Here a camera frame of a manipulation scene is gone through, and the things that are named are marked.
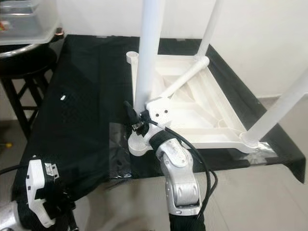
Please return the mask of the white plastic table leg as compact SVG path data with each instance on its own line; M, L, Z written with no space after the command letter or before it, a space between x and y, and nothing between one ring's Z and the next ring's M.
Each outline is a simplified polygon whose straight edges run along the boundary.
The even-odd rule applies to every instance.
M241 134L242 143L254 148L265 135L299 102L308 92L308 68L291 84L279 99L249 130Z
M216 0L214 2L213 11L211 12L210 18L207 22L207 27L204 32L202 42L200 42L199 49L195 55L196 59L200 59L206 55L207 49L209 48L211 44L214 31L216 29L218 20L220 18L220 14L221 14L224 2L225 0Z
M136 94L134 98L134 109L139 114L145 110L152 92L155 57L158 54L160 44L166 1L143 0L142 2Z
M194 75L198 72L202 71L209 65L209 58L207 56L202 56L192 64L192 66L185 71L174 83L172 83L169 87L167 87L163 92L159 95L162 98L169 98L172 94L174 94L177 90L179 90L184 84L186 84Z

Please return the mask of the white plastic children table top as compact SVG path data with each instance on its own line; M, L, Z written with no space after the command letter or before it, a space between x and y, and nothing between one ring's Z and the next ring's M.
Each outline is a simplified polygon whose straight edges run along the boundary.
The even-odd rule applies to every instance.
M156 99L196 61L190 55L157 55L150 100ZM171 125L169 127L196 148L235 148L250 153L242 143L246 128L208 67L169 97Z

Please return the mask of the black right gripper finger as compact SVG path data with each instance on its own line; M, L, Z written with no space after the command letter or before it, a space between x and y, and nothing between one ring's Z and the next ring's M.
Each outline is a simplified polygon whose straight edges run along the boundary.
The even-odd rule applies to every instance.
M132 129L141 129L142 122L134 107L128 101L124 101L124 107L129 118L130 127Z

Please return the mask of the translucent plastic storage container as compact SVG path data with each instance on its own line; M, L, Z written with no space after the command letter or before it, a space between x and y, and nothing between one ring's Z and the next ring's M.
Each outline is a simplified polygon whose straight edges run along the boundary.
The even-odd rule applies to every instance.
M58 0L0 0L0 45L44 44L60 28Z

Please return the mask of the black table cloth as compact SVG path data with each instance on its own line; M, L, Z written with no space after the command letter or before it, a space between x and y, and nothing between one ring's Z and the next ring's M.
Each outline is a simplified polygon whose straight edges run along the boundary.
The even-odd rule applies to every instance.
M69 35L60 53L40 112L22 155L27 165L32 156L43 162L56 163L71 200L83 198L109 177L109 124L128 125L124 101L132 102L130 67L126 53L137 51L138 37L107 37ZM220 49L209 46L209 68L223 93L228 97L240 121L252 126L265 113ZM306 183L306 157L280 125L265 136L279 157L268 159L267 165L284 164L301 183ZM200 154L213 171L249 167L240 160L240 152L231 148L200 149ZM151 151L143 157L130 157L133 179L161 177L159 162ZM44 228L26 204L25 176L27 169L17 171L13 181L12 199L19 206L21 223L31 231L66 229L60 220Z

